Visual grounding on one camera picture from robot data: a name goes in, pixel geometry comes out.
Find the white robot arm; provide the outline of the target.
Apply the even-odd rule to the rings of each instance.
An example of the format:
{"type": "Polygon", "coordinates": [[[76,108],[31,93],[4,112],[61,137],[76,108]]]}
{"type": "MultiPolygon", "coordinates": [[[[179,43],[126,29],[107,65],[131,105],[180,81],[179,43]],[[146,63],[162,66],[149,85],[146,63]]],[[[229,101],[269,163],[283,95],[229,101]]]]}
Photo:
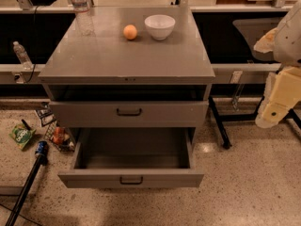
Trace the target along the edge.
{"type": "Polygon", "coordinates": [[[254,50],[272,52],[274,60],[281,63],[278,73],[268,74],[255,119],[260,128],[271,128],[301,101],[301,1],[255,43],[254,50]]]}

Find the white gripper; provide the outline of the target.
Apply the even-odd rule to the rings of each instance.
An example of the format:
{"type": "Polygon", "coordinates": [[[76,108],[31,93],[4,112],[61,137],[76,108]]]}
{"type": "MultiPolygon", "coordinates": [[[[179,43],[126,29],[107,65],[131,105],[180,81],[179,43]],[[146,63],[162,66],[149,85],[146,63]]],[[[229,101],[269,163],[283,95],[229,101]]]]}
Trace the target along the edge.
{"type": "Polygon", "coordinates": [[[301,101],[301,69],[289,67],[278,75],[269,73],[266,78],[263,96],[264,100],[258,110],[255,123],[260,128],[267,129],[278,125],[288,114],[287,108],[293,108],[301,101]],[[276,104],[271,104],[269,98],[274,85],[276,104]]]}

